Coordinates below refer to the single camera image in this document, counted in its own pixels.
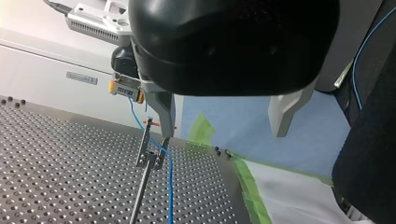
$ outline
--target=blue wire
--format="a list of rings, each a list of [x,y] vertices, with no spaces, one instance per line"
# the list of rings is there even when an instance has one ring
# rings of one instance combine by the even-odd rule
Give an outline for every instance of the blue wire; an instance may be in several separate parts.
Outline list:
[[[361,47],[359,48],[358,54],[355,57],[355,61],[353,62],[353,67],[352,67],[352,83],[353,83],[353,91],[355,92],[356,95],[356,101],[358,102],[359,109],[361,110],[363,108],[361,104],[361,96],[359,95],[358,88],[356,86],[356,64],[358,63],[358,59],[361,56],[361,51],[363,50],[364,46],[366,45],[367,41],[370,39],[370,37],[373,35],[373,33],[376,31],[376,29],[396,10],[396,7],[393,8],[370,32],[370,34],[367,35],[367,37],[364,39],[363,43],[361,44]]]
[[[134,112],[134,103],[132,103],[131,97],[128,96],[129,104],[131,105],[131,111],[134,115],[134,119],[136,123],[139,125],[142,131],[145,130],[142,123],[140,122],[139,118],[137,117],[136,113]],[[151,143],[157,147],[159,150],[165,152],[168,156],[169,160],[169,172],[168,172],[168,190],[169,190],[169,199],[168,199],[168,224],[173,224],[173,185],[172,185],[172,176],[173,176],[173,160],[172,154],[166,150],[166,148],[162,147],[157,141],[155,141],[152,137],[150,137]]]

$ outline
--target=metal table surface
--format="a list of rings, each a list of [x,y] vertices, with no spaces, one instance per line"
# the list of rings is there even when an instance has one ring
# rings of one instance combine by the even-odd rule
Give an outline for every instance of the metal table surface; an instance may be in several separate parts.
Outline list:
[[[0,223],[128,223],[143,173],[134,167],[143,132],[15,102],[0,105]],[[224,153],[176,138],[169,149],[174,223],[250,222]],[[138,223],[167,222],[167,165],[151,174]]]

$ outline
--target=white cabinet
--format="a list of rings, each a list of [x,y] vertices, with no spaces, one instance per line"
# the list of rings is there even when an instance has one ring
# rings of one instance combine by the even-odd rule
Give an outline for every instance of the white cabinet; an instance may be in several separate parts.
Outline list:
[[[0,21],[0,95],[138,127],[128,99],[108,93],[116,46],[68,30],[63,15],[41,0],[0,1]],[[67,72],[97,78],[97,85],[67,78]],[[184,98],[175,99],[175,137],[180,137]],[[147,112],[145,105],[134,108],[141,120],[153,117],[159,122],[150,107]],[[151,130],[161,132],[159,127]]]

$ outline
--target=metal bracket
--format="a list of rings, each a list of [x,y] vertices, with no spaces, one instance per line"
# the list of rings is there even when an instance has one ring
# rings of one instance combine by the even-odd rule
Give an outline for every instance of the metal bracket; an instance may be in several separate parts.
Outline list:
[[[154,170],[160,170],[163,167],[163,160],[165,158],[165,152],[161,149],[149,150],[149,130],[151,128],[152,118],[148,118],[148,123],[146,126],[146,130],[143,133],[142,142],[140,143],[139,152],[136,158],[136,167],[144,168],[148,161],[149,154],[155,155],[155,163],[154,163]],[[166,137],[161,141],[161,147],[167,148],[169,144],[170,138]]]
[[[146,130],[143,133],[142,142],[140,143],[139,153],[136,158],[136,167],[145,167],[148,158],[149,146],[149,129],[151,128],[152,118],[148,118]]]
[[[146,186],[149,181],[149,174],[152,169],[160,170],[163,167],[163,159],[165,157],[165,152],[163,150],[157,149],[157,152],[149,150],[149,129],[152,124],[152,118],[148,118],[148,124],[146,130],[143,133],[142,141],[140,143],[139,152],[136,158],[136,167],[145,168],[143,173],[143,178],[140,182],[139,191],[137,192],[136,201],[134,202],[134,210],[131,215],[130,224],[135,224],[137,215],[139,213],[139,208],[143,200],[143,195],[145,194]],[[161,142],[162,147],[167,147],[169,144],[169,138],[164,138]]]

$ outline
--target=white paper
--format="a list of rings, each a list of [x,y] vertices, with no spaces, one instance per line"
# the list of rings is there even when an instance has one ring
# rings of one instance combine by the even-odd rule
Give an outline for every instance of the white paper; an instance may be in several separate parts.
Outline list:
[[[245,161],[273,224],[354,224],[320,180]]]

